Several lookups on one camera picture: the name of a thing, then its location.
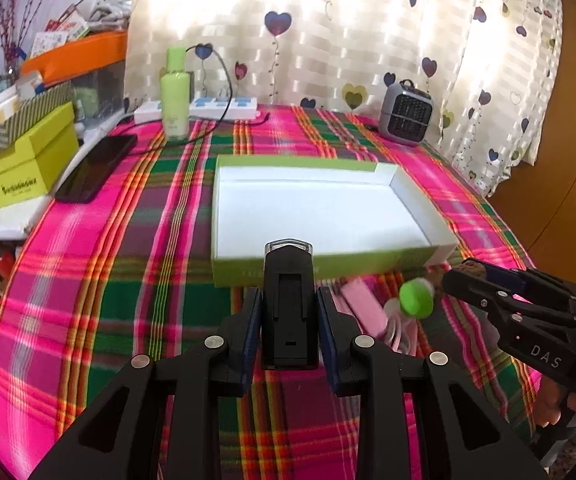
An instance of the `white shelf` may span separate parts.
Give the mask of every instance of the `white shelf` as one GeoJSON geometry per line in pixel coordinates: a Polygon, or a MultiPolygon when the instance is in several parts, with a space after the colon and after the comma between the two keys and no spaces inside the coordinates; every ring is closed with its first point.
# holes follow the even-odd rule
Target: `white shelf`
{"type": "Polygon", "coordinates": [[[76,152],[74,158],[61,175],[58,182],[52,187],[48,195],[24,200],[17,204],[12,204],[0,209],[0,241],[3,240],[25,240],[34,226],[37,224],[45,210],[50,205],[52,194],[61,186],[63,181],[72,173],[82,158],[90,152],[109,132],[116,126],[123,113],[118,112],[100,124],[97,128],[86,130],[84,133],[84,144],[76,152]]]}

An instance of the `metal screw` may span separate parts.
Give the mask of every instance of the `metal screw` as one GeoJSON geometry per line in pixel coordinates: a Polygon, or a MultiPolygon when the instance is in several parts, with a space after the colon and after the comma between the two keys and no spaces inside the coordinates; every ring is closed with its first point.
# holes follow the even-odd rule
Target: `metal screw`
{"type": "Polygon", "coordinates": [[[225,341],[223,341],[223,338],[220,335],[211,335],[210,337],[207,337],[206,341],[203,343],[208,348],[221,348],[224,342],[225,341]]]}
{"type": "Polygon", "coordinates": [[[354,343],[361,348],[370,348],[374,345],[374,339],[369,335],[358,335],[354,338],[354,343]]]}
{"type": "Polygon", "coordinates": [[[444,366],[448,364],[448,356],[443,352],[433,352],[430,354],[430,362],[433,365],[444,366]]]}
{"type": "Polygon", "coordinates": [[[145,368],[150,364],[150,358],[145,354],[135,355],[130,364],[133,368],[145,368]]]}

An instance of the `striped box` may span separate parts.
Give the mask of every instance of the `striped box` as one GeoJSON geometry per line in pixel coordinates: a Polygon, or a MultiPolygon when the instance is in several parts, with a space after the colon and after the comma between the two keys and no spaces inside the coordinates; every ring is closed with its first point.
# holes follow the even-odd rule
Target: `striped box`
{"type": "Polygon", "coordinates": [[[0,152],[50,112],[71,101],[72,84],[68,81],[21,104],[20,110],[0,126],[0,152]]]}

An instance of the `orange lid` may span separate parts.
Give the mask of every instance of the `orange lid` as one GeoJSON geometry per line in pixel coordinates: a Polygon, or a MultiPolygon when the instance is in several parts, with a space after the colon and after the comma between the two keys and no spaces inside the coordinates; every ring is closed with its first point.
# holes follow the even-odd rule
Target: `orange lid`
{"type": "Polygon", "coordinates": [[[102,32],[83,40],[66,43],[21,65],[21,75],[38,70],[43,84],[52,86],[104,66],[124,61],[128,51],[128,31],[102,32]]]}

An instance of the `black smartphone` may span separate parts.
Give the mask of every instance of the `black smartphone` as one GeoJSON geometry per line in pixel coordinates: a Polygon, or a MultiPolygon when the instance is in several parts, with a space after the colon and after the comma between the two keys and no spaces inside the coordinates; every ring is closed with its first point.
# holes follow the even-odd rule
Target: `black smartphone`
{"type": "Polygon", "coordinates": [[[136,135],[103,137],[61,184],[55,200],[71,204],[91,202],[120,161],[136,145],[136,139],[136,135]]]}

